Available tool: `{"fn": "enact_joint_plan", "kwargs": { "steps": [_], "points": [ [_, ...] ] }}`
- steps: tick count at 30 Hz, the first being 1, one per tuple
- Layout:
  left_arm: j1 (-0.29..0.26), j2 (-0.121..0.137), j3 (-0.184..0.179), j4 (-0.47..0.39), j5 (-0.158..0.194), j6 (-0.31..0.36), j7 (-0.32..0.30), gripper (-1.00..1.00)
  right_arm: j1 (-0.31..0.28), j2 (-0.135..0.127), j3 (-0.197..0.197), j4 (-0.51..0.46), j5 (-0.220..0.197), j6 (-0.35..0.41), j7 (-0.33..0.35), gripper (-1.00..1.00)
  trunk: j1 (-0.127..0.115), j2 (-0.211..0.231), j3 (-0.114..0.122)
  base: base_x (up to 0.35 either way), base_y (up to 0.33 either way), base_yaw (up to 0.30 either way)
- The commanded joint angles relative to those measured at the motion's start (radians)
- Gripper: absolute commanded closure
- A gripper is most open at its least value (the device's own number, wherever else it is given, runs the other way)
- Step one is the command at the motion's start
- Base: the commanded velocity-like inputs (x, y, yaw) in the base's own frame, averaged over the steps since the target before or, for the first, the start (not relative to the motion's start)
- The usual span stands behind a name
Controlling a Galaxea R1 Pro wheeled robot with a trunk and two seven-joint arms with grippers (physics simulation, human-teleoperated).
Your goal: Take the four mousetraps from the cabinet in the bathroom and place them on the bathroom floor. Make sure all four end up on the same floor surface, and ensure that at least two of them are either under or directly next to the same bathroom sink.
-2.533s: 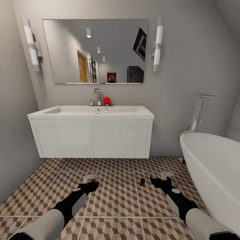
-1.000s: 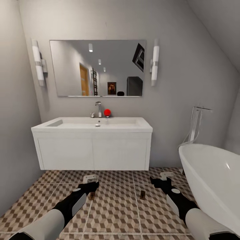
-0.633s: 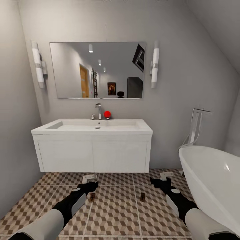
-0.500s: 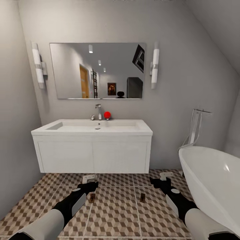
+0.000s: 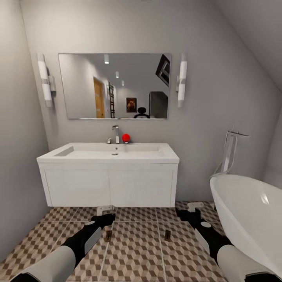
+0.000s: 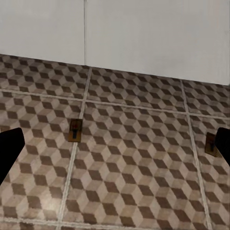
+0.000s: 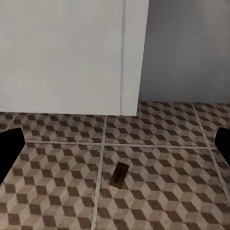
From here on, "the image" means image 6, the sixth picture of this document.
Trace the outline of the mousetrap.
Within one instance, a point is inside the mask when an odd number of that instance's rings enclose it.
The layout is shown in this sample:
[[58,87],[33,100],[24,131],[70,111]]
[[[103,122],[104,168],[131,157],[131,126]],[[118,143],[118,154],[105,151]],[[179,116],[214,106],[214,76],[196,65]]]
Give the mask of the mousetrap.
[[81,130],[82,130],[82,119],[71,119],[68,142],[80,142]]
[[215,139],[216,139],[215,134],[207,132],[205,153],[217,157],[217,146],[215,145]]

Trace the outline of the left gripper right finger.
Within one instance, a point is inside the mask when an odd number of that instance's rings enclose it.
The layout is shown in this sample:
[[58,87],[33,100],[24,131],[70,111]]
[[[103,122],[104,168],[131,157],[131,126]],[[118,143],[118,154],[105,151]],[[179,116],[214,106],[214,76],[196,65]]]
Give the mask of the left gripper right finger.
[[230,166],[230,129],[223,127],[218,129],[215,145]]

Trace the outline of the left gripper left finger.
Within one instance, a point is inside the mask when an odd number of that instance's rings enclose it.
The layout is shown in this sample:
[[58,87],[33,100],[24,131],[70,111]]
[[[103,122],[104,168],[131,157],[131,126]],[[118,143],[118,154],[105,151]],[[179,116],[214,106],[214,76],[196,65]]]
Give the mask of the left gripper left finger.
[[20,127],[0,132],[0,185],[25,146]]

